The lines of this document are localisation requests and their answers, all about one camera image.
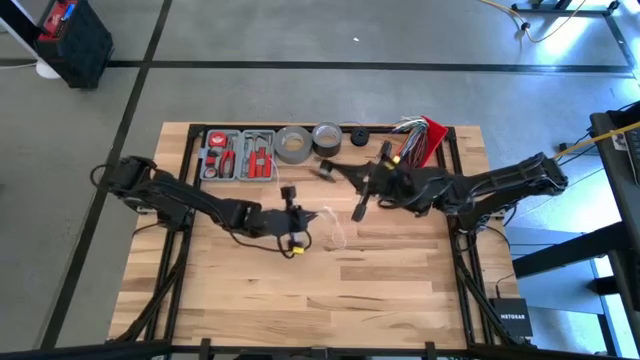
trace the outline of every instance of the white cable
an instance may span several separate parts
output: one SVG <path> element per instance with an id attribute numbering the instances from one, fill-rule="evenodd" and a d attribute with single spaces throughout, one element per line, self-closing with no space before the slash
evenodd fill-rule
<path id="1" fill-rule="evenodd" d="M 26 65 L 5 66 L 5 67 L 0 67 L 0 70 L 21 69 L 21 68 L 25 68 L 25 67 L 35 66 L 36 64 L 37 64 L 37 62 L 35 62 L 33 64 L 26 64 Z"/>
<path id="2" fill-rule="evenodd" d="M 411 120 L 422 120 L 422 116 L 414 115 L 414 116 L 401 116 L 400 121 L 411 121 Z"/>
<path id="3" fill-rule="evenodd" d="M 270 157 L 269 160 L 271 160 L 273 168 L 276 169 L 276 187 L 280 189 L 280 172 L 278 171 L 278 165 L 276 165 L 276 162 L 273 161 L 273 156 Z"/>
<path id="4" fill-rule="evenodd" d="M 324 205 L 322 207 L 322 210 L 318 211 L 317 213 L 318 215 L 320 215 L 320 217 L 322 217 L 325 220 L 327 220 L 327 218 L 322 214 L 323 211 L 328 212 L 335 222 L 335 226 L 333 227 L 333 232 L 331 233 L 331 242 L 333 243 L 333 246 L 335 246 L 336 249 L 338 250 L 345 250 L 347 248 L 347 237 L 344 234 L 344 229 L 340 224 L 340 220 L 338 220 L 338 215 L 336 215 L 336 213 L 333 211 L 331 207 Z M 339 246 L 336 243 L 336 229 L 338 229 L 340 231 L 340 234 L 342 235 L 342 246 Z"/>
<path id="5" fill-rule="evenodd" d="M 426 121 L 424 121 L 424 119 L 423 119 L 423 118 L 420 118 L 420 119 L 414 119 L 414 120 L 407 120 L 407 122 L 404 122 L 404 123 L 402 123 L 402 124 L 400 124 L 400 125 L 396 126 L 396 128 L 395 128 L 395 129 L 393 129 L 393 130 L 394 130 L 394 131 L 395 131 L 395 130 L 400 130 L 400 129 L 402 129 L 402 128 L 404 128 L 404 127 L 407 127 L 407 126 L 409 126 L 410 124 L 413 124 L 413 123 L 426 123 Z"/>

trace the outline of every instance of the black tape roll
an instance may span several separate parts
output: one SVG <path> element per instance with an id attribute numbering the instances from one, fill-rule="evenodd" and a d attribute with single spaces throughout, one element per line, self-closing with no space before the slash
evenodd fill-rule
<path id="1" fill-rule="evenodd" d="M 321 157 L 332 157 L 340 152 L 342 130 L 334 123 L 320 123 L 311 132 L 313 151 Z"/>
<path id="2" fill-rule="evenodd" d="M 369 130 L 359 126 L 351 130 L 351 143 L 355 146 L 365 146 L 369 142 Z"/>

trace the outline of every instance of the wooden tabletop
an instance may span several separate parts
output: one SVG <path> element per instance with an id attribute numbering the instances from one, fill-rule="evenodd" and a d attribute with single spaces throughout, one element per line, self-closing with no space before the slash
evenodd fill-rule
<path id="1" fill-rule="evenodd" d="M 158 167 L 176 176 L 188 127 L 188 123 L 165 123 L 155 154 Z M 458 126 L 456 132 L 464 174 L 487 171 L 480 128 Z M 334 159 L 362 164 L 375 157 L 382 141 L 390 140 L 395 151 L 403 139 L 403 135 L 375 134 L 369 145 L 357 148 L 345 135 Z M 446 142 L 445 154 L 450 167 Z M 430 164 L 436 166 L 435 157 Z M 466 348 L 445 216 L 432 210 L 416 219 L 408 211 L 384 210 L 371 201 L 364 220 L 352 222 L 358 200 L 354 188 L 340 175 L 336 184 L 318 180 L 309 173 L 311 167 L 317 167 L 313 159 L 296 166 L 278 163 L 280 186 L 294 184 L 296 203 L 304 209 L 330 207 L 341 227 L 323 213 L 324 218 L 309 225 L 313 246 L 293 260 L 241 247 L 206 215 L 196 216 L 174 344 L 198 345 L 208 337 L 220 346 L 419 349 L 433 341 L 439 349 Z M 265 209 L 284 208 L 275 181 L 206 182 L 202 190 L 257 201 Z M 155 221 L 155 216 L 141 216 L 138 227 Z M 491 225 L 504 231 L 497 220 Z M 164 229 L 155 227 L 133 239 L 110 337 L 121 334 L 151 298 L 164 235 Z M 273 238 L 242 240 L 276 248 Z M 513 273 L 509 250 L 490 231 L 478 234 L 477 247 L 487 295 L 493 296 L 496 281 Z M 502 281 L 500 291 L 504 297 L 518 296 L 515 279 Z M 478 308 L 470 295 L 469 299 L 476 340 L 481 341 Z M 161 309 L 158 337 L 164 330 L 167 304 Z"/>

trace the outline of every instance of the silver tape roll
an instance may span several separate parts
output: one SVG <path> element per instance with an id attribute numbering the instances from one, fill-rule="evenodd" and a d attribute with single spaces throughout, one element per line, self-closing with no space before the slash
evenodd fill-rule
<path id="1" fill-rule="evenodd" d="M 302 147 L 296 150 L 287 150 L 288 141 L 298 140 Z M 287 126 L 276 133 L 273 140 L 273 148 L 278 159 L 286 164 L 296 165 L 303 163 L 311 156 L 311 134 L 300 126 Z"/>
<path id="2" fill-rule="evenodd" d="M 342 130 L 334 123 L 320 123 L 311 132 L 313 151 L 322 157 L 336 156 L 342 145 Z"/>

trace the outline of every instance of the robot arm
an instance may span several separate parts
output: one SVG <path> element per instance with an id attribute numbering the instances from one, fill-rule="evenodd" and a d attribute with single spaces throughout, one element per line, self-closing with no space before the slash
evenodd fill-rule
<path id="1" fill-rule="evenodd" d="M 298 246 L 294 244 L 297 243 L 295 235 L 306 232 L 307 224 L 316 217 L 316 213 L 293 204 L 295 187 L 281 189 L 285 210 L 263 211 L 262 206 L 253 201 L 220 199 L 200 191 L 158 169 L 151 159 L 135 156 L 120 159 L 107 181 L 107 191 L 135 211 L 155 209 L 158 222 L 172 230 L 185 230 L 193 217 L 191 209 L 195 209 L 233 234 L 278 239 L 289 234 L 289 250 Z"/>
<path id="2" fill-rule="evenodd" d="M 360 194 L 352 220 L 361 221 L 371 196 L 384 208 L 404 208 L 424 216 L 434 207 L 456 215 L 459 229 L 475 230 L 486 224 L 491 214 L 513 206 L 530 195 L 559 195 L 568 179 L 557 163 L 543 153 L 519 164 L 474 176 L 450 174 L 442 168 L 411 169 L 399 158 L 389 156 L 390 144 L 383 145 L 376 163 L 337 164 L 322 160 L 314 173 L 328 181 L 332 170 L 344 175 Z M 475 198 L 489 195 L 476 203 Z"/>

